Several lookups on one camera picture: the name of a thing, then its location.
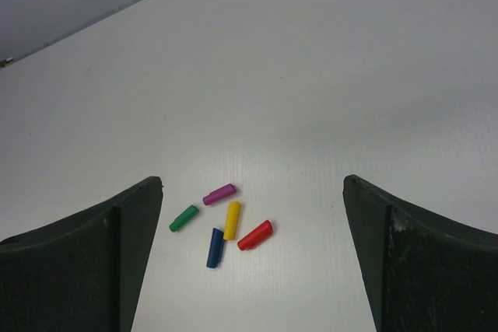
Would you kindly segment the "blue pen cap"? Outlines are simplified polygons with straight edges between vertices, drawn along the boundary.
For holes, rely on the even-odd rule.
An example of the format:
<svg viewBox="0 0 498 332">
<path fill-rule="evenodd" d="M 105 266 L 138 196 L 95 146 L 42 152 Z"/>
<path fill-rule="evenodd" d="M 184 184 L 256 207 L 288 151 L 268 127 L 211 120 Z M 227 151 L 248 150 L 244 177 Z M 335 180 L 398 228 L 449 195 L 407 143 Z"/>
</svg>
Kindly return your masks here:
<svg viewBox="0 0 498 332">
<path fill-rule="evenodd" d="M 211 241 L 209 244 L 209 253 L 207 257 L 206 267 L 207 268 L 217 268 L 221 257 L 223 255 L 223 248 L 225 244 L 224 231 L 221 229 L 213 228 Z"/>
</svg>

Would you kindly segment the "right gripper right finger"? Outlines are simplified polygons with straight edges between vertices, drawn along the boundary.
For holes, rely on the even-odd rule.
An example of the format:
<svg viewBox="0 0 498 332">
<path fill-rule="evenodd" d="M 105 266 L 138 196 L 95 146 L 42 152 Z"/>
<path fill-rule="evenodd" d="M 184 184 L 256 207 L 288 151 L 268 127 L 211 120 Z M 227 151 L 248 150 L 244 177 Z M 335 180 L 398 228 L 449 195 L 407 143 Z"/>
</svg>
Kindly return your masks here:
<svg viewBox="0 0 498 332">
<path fill-rule="evenodd" d="M 343 201 L 378 331 L 495 331 L 497 236 L 357 175 Z"/>
</svg>

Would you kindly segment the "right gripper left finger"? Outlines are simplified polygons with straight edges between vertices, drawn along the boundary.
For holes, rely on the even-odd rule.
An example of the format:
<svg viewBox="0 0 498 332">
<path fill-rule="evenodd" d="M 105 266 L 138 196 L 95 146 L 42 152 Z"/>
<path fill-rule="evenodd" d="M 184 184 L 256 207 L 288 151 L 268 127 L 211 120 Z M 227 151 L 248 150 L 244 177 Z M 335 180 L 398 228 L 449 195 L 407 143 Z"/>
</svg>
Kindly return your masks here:
<svg viewBox="0 0 498 332">
<path fill-rule="evenodd" d="M 150 176 L 1 242 L 3 331 L 130 331 L 159 221 Z"/>
</svg>

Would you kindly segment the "green pen cap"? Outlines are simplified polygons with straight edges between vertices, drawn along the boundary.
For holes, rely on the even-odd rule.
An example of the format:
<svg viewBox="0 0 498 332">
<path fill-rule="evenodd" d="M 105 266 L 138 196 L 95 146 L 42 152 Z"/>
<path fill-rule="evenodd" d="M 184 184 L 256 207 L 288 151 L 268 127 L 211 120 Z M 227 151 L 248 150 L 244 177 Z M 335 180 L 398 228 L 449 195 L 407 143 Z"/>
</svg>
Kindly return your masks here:
<svg viewBox="0 0 498 332">
<path fill-rule="evenodd" d="M 199 209 L 190 205 L 185 210 L 183 210 L 169 225 L 171 232 L 181 231 L 192 219 L 194 219 L 199 214 Z"/>
</svg>

